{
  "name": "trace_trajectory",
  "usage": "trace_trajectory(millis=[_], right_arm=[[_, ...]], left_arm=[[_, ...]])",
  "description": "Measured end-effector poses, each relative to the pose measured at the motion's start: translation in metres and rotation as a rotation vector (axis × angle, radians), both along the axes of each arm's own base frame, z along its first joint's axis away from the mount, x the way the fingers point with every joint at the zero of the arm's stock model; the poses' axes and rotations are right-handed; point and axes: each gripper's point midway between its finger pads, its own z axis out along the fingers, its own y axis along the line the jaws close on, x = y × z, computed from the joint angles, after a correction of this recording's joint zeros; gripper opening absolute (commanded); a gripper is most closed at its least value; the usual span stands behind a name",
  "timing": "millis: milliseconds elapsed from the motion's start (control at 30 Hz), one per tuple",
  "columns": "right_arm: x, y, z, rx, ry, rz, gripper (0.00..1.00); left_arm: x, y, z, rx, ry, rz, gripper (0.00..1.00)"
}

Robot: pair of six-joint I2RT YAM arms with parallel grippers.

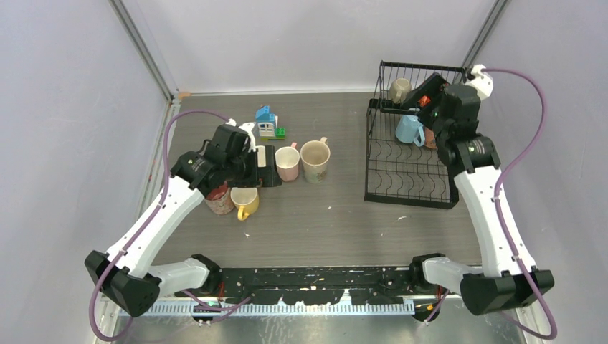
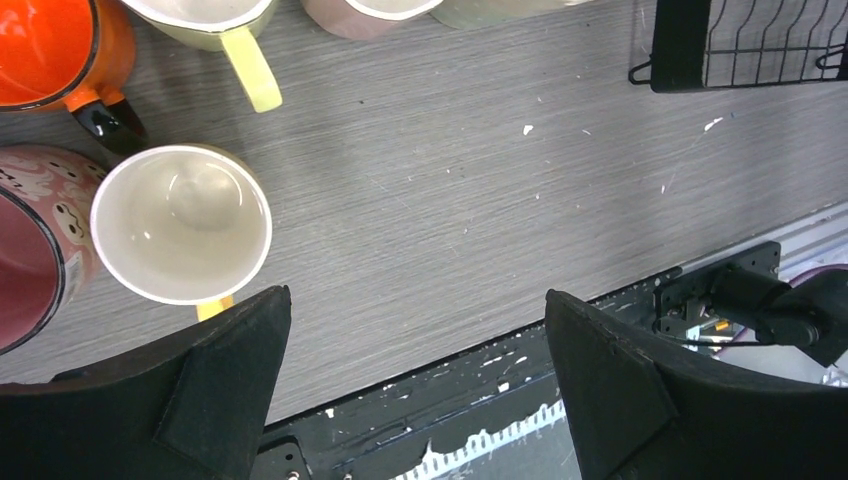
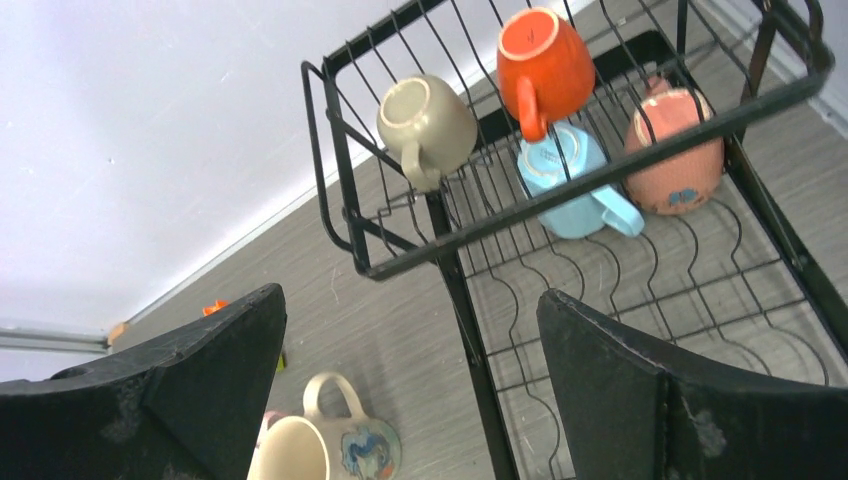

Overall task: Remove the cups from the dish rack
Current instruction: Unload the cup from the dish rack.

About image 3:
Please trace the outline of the beige mug shelf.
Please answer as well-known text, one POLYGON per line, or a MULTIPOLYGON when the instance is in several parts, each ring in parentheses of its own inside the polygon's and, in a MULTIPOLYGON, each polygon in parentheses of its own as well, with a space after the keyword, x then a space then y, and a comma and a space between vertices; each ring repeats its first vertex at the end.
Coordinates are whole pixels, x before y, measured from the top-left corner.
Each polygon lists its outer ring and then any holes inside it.
POLYGON ((377 130, 411 186, 440 188, 474 151, 478 126, 469 108, 443 79, 417 74, 395 83, 380 101, 377 130))

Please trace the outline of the pink faceted mug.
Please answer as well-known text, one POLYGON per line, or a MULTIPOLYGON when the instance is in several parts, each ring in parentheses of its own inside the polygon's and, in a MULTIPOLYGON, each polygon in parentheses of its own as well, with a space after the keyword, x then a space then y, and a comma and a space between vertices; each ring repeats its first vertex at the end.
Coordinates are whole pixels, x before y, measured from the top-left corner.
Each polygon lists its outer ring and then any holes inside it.
POLYGON ((268 410, 263 414, 261 425, 260 425, 260 430, 259 430, 259 433, 257 435, 257 440, 256 440, 256 444, 255 444, 256 450, 259 450, 259 448, 260 448, 262 442, 264 441, 265 437, 267 436, 270 428, 276 422, 278 422, 279 420, 281 420, 281 419, 283 419, 287 416, 288 416, 287 413, 280 412, 280 411, 277 411, 277 410, 268 410))

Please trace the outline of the orange mug shelf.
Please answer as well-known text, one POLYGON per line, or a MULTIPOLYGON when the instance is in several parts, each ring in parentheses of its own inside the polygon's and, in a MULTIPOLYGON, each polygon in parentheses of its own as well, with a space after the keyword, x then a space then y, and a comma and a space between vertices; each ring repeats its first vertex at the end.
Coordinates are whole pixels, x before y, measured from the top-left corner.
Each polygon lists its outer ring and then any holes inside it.
POLYGON ((525 8, 502 27, 497 43, 500 96, 528 142, 578 112, 595 88, 596 73, 578 32, 547 7, 525 8))

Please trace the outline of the tall cream dragon mug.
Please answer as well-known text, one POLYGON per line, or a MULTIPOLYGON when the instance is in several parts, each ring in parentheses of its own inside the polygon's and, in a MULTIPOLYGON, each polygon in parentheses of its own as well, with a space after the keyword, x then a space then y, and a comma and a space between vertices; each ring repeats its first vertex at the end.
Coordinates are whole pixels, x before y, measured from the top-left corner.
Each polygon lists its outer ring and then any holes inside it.
POLYGON ((337 372, 310 379, 303 414, 288 415, 268 431, 254 450, 249 479, 394 479, 402 463, 396 430, 364 411, 351 383, 337 372), (319 406, 322 387, 334 384, 350 412, 330 417, 319 406))

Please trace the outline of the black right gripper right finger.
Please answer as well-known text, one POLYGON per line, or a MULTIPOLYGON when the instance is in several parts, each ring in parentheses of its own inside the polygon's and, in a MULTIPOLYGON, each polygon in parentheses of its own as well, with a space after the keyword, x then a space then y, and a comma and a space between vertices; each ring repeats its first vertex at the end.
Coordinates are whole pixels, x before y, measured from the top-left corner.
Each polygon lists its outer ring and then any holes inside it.
POLYGON ((537 323, 580 479, 843 479, 847 392, 755 373, 568 294, 537 323))

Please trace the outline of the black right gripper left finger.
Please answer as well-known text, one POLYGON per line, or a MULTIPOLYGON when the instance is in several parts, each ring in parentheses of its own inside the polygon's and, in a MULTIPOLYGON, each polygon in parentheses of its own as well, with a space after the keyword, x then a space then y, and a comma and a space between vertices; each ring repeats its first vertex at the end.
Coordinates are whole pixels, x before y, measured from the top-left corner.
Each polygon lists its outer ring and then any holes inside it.
POLYGON ((1 386, 5 479, 243 479, 282 350, 283 289, 46 380, 1 386))

